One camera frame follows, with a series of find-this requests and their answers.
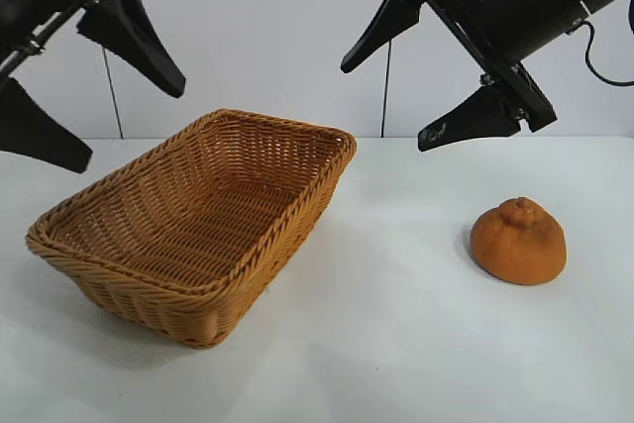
white table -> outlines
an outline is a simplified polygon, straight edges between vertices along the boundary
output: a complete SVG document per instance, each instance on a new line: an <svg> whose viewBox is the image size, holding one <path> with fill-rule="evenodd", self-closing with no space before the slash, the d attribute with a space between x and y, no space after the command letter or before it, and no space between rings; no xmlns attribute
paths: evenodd
<svg viewBox="0 0 634 423"><path fill-rule="evenodd" d="M634 141L361 140L309 240L209 351L106 314L23 244L157 143L93 141L83 176L0 155L1 422L634 421ZM518 195L567 232L548 285L499 282L466 251Z"/></svg>

wicker basket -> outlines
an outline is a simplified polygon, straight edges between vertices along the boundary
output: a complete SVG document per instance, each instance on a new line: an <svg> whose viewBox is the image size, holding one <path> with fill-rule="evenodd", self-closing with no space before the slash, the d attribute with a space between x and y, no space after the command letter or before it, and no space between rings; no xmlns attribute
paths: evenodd
<svg viewBox="0 0 634 423"><path fill-rule="evenodd" d="M27 245L104 309L213 347L305 241L355 151L338 130L220 110L60 203Z"/></svg>

basket rim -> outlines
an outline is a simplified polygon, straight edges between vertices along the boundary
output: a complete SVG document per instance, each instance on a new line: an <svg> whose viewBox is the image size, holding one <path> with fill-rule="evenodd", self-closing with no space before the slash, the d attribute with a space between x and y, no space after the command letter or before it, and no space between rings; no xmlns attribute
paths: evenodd
<svg viewBox="0 0 634 423"><path fill-rule="evenodd" d="M327 133L332 135L335 140L342 142L342 146L337 150L333 158L324 167L322 167L319 170L319 173L304 187L304 189L284 210L284 212L268 226L266 231L260 236L260 239L255 242L250 249L245 251L241 259L236 262L231 271L223 275L220 279L215 279L207 284L192 287L165 282L152 278L141 272L133 271L114 261L105 260L97 256L81 252L51 238L49 226L56 216L63 216L68 209L87 203L94 196L95 190L116 185L119 181L136 173L138 169L144 168L153 161L161 159L165 155L169 154L172 146L177 145L177 143L183 138L203 129L210 122L223 118L237 118L251 121L255 120L264 123L274 122L287 128L308 129L315 132ZM336 128L317 126L289 119L281 119L261 113L246 112L236 109L219 109L200 117L183 130L150 149L138 158L133 159L126 165L111 171L92 185L60 202L49 212L42 215L32 225L27 234L27 244L36 255L41 255L41 253L35 252L33 250L33 245L42 247L48 251L55 251L66 258L71 256L76 258L78 261L81 260L85 264L94 264L95 266L98 266L99 269L104 272L99 273L99 277L94 276L95 280L110 280L108 276L116 275L118 278L132 279L141 283L147 291L154 291L153 294L156 294L156 290L160 289L161 291L167 291L169 293L186 296L188 298L208 299L210 297L221 297L230 292L234 287L239 286L243 281L251 278L256 271L256 264L260 261L260 257L272 247L276 237L279 237L279 231L282 227L287 228L290 226L288 222L294 220L300 205L303 202L308 201L329 180L337 179L352 160L356 150L357 141L355 137L350 133Z"/></svg>

white wall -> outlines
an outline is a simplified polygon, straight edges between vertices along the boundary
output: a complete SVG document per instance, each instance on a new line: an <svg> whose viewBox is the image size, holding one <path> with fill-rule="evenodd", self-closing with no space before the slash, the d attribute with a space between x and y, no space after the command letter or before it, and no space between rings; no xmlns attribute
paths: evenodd
<svg viewBox="0 0 634 423"><path fill-rule="evenodd" d="M165 137L218 108L377 136L386 49L358 74L339 70L377 0L145 0L188 78L173 100L113 58L126 137Z"/></svg>
<svg viewBox="0 0 634 423"><path fill-rule="evenodd" d="M383 49L357 71L339 70L381 0L144 0L167 49L188 77L173 100L118 58L112 74L129 138L167 137L217 108L260 111L377 136L386 71ZM629 0L593 18L594 61L606 75L634 79ZM85 138L118 137L101 50L70 23L19 78L55 118ZM543 135L634 137L634 88L613 88L582 61L587 31L526 60L560 121ZM386 133L413 137L478 88L480 70L432 13L396 39Z"/></svg>

black cable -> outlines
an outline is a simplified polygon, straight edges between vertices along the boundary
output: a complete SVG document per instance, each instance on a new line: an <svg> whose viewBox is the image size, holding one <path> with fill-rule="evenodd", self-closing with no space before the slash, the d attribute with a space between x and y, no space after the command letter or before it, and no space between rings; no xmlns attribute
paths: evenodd
<svg viewBox="0 0 634 423"><path fill-rule="evenodd" d="M590 52L592 50L592 45L594 44L594 37L596 36L596 28L592 23L587 20L581 22L581 25L586 25L590 29L590 41L587 44L587 50L585 51L585 64L592 72L594 76L603 81L604 83L609 84L610 86L619 86L623 88L627 88L630 86L634 86L634 81L612 81L611 79L607 79L605 76L601 75L594 66L592 65L592 60L590 59Z"/></svg>

